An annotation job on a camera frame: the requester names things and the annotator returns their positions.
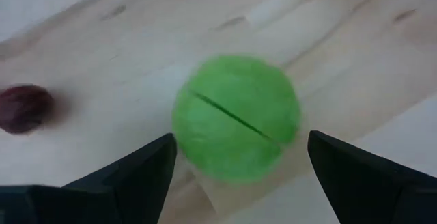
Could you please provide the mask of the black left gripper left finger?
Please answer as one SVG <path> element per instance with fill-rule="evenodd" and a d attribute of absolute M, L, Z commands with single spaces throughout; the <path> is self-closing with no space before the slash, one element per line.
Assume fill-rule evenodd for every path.
<path fill-rule="evenodd" d="M 176 156 L 167 133 L 63 187 L 2 186 L 1 223 L 157 223 Z"/>

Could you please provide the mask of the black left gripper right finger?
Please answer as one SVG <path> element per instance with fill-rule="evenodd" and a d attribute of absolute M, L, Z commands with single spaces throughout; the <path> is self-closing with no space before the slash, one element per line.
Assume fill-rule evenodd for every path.
<path fill-rule="evenodd" d="M 316 130 L 307 150 L 341 224 L 436 224 L 434 176 Z"/>

